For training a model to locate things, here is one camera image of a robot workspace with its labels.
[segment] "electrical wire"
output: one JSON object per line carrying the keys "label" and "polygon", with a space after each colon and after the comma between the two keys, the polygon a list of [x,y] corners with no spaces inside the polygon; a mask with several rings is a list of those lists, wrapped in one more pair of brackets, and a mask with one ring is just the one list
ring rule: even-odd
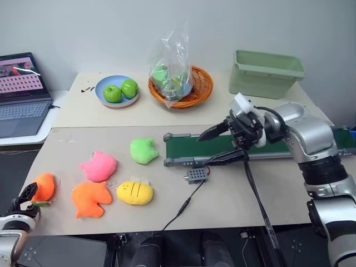
{"label": "electrical wire", "polygon": [[38,262],[38,260],[34,257],[34,255],[32,255],[33,259],[37,262],[37,264],[39,265],[39,267],[43,267],[41,263]]}
{"label": "electrical wire", "polygon": [[52,109],[52,108],[55,108],[55,107],[56,107],[56,108],[61,108],[61,107],[58,107],[58,106],[55,106],[55,105],[49,105],[48,108],[49,108],[49,109]]}
{"label": "electrical wire", "polygon": [[276,233],[274,232],[272,224],[271,224],[271,222],[270,222],[270,220],[268,218],[267,212],[266,212],[266,210],[263,207],[263,204],[261,202],[261,199],[260,199],[260,196],[258,194],[256,185],[255,185],[255,181],[254,181],[254,178],[252,176],[251,168],[250,168],[250,165],[249,165],[248,161],[244,161],[244,167],[245,167],[246,177],[247,177],[247,179],[249,181],[249,184],[250,184],[250,186],[252,188],[252,191],[254,192],[255,197],[257,199],[258,205],[259,205],[261,213],[262,213],[262,217],[263,217],[263,219],[265,221],[265,227],[266,227],[266,230],[267,230],[267,234],[268,234],[269,239],[270,239],[270,241],[272,243],[272,247],[273,247],[273,249],[274,249],[274,251],[276,253],[276,256],[277,256],[277,259],[279,261],[279,264],[282,267],[288,267],[287,263],[285,261],[285,258],[284,258],[283,254],[281,252],[280,245],[279,245]]}
{"label": "electrical wire", "polygon": [[27,152],[34,152],[34,151],[39,151],[39,149],[0,151],[0,154],[2,154],[2,155],[17,155],[17,154],[22,154],[22,153],[27,153]]}
{"label": "electrical wire", "polygon": [[277,119],[280,122],[281,132],[285,132],[287,130],[287,125],[285,124],[285,121],[283,120],[282,116],[279,115],[278,112],[276,112],[275,110],[268,108],[268,107],[256,107],[255,106],[255,108],[257,108],[258,110],[265,110],[265,111],[272,113],[274,116],[277,117]]}
{"label": "electrical wire", "polygon": [[246,238],[246,242],[245,242],[245,245],[244,245],[244,247],[243,247],[243,249],[242,249],[242,251],[241,251],[241,255],[243,256],[243,260],[244,260],[244,263],[245,263],[245,266],[247,267],[247,263],[246,263],[246,259],[245,259],[245,255],[244,255],[244,251],[245,251],[245,247],[246,247],[246,245],[247,245],[247,242],[249,241],[249,239],[248,238]]}
{"label": "electrical wire", "polygon": [[294,267],[295,257],[296,257],[296,249],[294,249],[293,261],[291,262],[291,267]]}
{"label": "electrical wire", "polygon": [[[209,175],[210,174],[210,168],[208,166],[205,166],[207,168],[207,173],[206,175]],[[161,231],[159,231],[157,234],[155,235],[159,235],[160,233],[162,233],[164,230],[166,230],[166,228],[172,223],[174,222],[175,219],[177,219],[182,213],[183,211],[186,209],[186,207],[188,206],[191,198],[194,196],[194,194],[198,191],[198,189],[203,185],[203,183],[205,183],[206,180],[203,180],[203,182],[201,182],[199,184],[199,186],[193,191],[193,193],[191,193],[191,195],[187,198],[187,200],[183,203],[182,207],[180,207],[177,215],[172,219],[170,220],[166,225],[165,227],[163,227],[163,229]]]}

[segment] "green apple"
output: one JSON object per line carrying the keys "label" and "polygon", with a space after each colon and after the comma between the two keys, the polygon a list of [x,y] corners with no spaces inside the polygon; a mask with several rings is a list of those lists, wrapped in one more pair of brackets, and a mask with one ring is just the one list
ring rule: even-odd
{"label": "green apple", "polygon": [[107,85],[104,88],[104,98],[109,103],[120,103],[122,99],[122,93],[118,86]]}
{"label": "green apple", "polygon": [[134,80],[124,80],[121,84],[121,91],[126,98],[132,99],[137,95],[139,86]]}

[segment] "green plastic bin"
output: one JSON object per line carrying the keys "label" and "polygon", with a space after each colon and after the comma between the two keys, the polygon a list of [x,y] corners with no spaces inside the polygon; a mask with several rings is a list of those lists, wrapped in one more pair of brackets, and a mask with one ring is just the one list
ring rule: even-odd
{"label": "green plastic bin", "polygon": [[280,99],[304,75],[304,67],[296,57],[237,50],[229,91]]}

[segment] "laptop screen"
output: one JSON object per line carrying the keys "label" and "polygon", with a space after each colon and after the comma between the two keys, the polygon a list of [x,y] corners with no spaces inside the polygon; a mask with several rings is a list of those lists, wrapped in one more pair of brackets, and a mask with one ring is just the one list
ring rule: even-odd
{"label": "laptop screen", "polygon": [[0,103],[48,97],[31,53],[0,57]]}

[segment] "cardboard sheet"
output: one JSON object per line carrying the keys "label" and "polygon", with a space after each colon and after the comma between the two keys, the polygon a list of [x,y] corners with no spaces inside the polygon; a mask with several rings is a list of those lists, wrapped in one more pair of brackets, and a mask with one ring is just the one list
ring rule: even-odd
{"label": "cardboard sheet", "polygon": [[[197,185],[183,177],[187,168],[163,166],[163,135],[201,133],[209,125],[159,127],[54,128],[38,153],[25,182],[43,173],[55,176],[57,187],[50,207],[41,208],[41,217],[33,235],[74,235],[161,230],[178,212]],[[130,157],[130,142],[137,137],[152,137],[160,156],[148,165]],[[95,150],[118,160],[116,172],[108,179],[113,202],[102,205],[99,219],[76,219],[71,191],[86,181],[79,164],[88,161]],[[348,173],[356,177],[355,157],[343,159]],[[292,159],[251,161],[251,169],[260,197],[272,224],[309,223],[308,195],[303,177]],[[126,180],[149,180],[154,199],[146,206],[130,206],[116,197],[116,188]],[[225,228],[264,225],[258,204],[245,177],[241,162],[212,167],[208,181],[192,198],[183,214],[170,229]]]}

